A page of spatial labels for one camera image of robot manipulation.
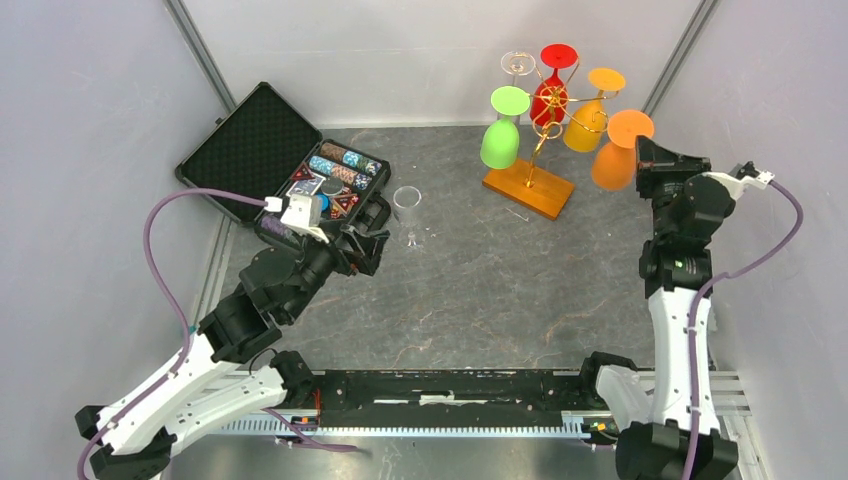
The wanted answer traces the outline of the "orange wine glass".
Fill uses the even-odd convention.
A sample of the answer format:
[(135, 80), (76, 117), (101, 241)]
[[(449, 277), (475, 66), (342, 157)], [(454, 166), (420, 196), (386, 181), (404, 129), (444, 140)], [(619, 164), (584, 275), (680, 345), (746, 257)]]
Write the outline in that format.
[(595, 185), (607, 191), (626, 188), (637, 169), (637, 138), (650, 139), (654, 132), (653, 120), (640, 110), (622, 110), (612, 115), (607, 127), (608, 143), (597, 152), (591, 169)]

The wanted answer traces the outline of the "clear wine glass front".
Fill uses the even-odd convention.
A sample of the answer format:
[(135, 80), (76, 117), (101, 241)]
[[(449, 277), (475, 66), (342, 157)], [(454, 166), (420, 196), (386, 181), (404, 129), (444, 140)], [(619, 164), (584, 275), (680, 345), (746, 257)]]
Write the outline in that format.
[(408, 248), (421, 247), (423, 236), (420, 233), (420, 190), (414, 186), (400, 186), (395, 190), (392, 201), (393, 214), (398, 222), (398, 240)]

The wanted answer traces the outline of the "green wine glass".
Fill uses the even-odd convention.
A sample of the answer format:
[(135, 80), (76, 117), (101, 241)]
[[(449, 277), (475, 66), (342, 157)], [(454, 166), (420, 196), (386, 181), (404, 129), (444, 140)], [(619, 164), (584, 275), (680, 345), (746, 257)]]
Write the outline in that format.
[(520, 133), (514, 119), (530, 108), (531, 99), (519, 87), (502, 86), (492, 92), (490, 103), (499, 117), (484, 133), (480, 158), (488, 168), (503, 170), (517, 159)]

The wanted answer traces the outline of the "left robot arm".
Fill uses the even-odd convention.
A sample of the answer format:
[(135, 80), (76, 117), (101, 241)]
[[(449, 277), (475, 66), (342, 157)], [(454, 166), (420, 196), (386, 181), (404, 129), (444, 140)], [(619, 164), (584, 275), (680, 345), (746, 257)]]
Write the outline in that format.
[(372, 275), (390, 233), (346, 225), (330, 243), (302, 241), (298, 250), (270, 247), (240, 273), (183, 345), (132, 393), (108, 406), (86, 406), (75, 417), (87, 438), (78, 462), (81, 479), (152, 479), (172, 457), (238, 416), (286, 403), (302, 407), (316, 380), (296, 351), (228, 388), (205, 394), (214, 381), (250, 365), (282, 336), (334, 273)]

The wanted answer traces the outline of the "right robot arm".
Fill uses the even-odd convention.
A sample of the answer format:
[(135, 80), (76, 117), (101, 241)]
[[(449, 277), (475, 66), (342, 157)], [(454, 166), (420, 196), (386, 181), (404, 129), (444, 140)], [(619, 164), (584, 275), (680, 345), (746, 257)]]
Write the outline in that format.
[(609, 356), (577, 382), (580, 400), (607, 405), (619, 428), (615, 468), (621, 479), (725, 479), (739, 446), (723, 437), (710, 389), (707, 323), (713, 235), (736, 206), (706, 157), (636, 138), (635, 186), (649, 201), (652, 236), (639, 276), (652, 320), (654, 390)]

